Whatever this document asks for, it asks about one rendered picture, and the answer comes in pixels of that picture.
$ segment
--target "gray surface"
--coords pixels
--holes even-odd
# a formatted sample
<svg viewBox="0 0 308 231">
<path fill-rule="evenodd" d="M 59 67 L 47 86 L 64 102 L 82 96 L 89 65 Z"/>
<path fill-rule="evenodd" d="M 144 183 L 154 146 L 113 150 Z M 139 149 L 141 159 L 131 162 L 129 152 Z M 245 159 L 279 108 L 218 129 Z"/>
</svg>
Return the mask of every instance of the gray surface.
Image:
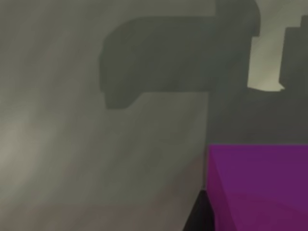
<svg viewBox="0 0 308 231">
<path fill-rule="evenodd" d="M 266 2 L 263 15 L 281 9 Z M 128 19 L 213 14 L 201 0 L 1 0 L 0 230 L 181 230 L 201 187 L 206 94 L 107 111 L 97 59 Z M 265 50 L 256 65 L 279 57 Z M 277 89 L 277 68 L 262 70 L 250 85 Z"/>
</svg>

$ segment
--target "purple block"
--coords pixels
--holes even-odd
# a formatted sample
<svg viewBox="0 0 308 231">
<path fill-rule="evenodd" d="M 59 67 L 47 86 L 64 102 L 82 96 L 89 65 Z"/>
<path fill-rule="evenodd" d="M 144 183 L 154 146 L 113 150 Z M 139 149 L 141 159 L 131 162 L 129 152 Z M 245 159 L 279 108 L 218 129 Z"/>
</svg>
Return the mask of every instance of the purple block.
<svg viewBox="0 0 308 231">
<path fill-rule="evenodd" d="M 308 231 L 308 146 L 211 145 L 216 231 Z"/>
</svg>

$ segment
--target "magenta object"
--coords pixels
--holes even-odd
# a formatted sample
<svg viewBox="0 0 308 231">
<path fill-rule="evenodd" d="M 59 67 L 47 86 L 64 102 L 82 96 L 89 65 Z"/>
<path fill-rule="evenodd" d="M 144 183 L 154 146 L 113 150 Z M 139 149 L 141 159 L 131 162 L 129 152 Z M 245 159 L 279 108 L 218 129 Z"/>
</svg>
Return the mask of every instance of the magenta object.
<svg viewBox="0 0 308 231">
<path fill-rule="evenodd" d="M 307 145 L 210 145 L 216 231 L 308 231 Z"/>
</svg>

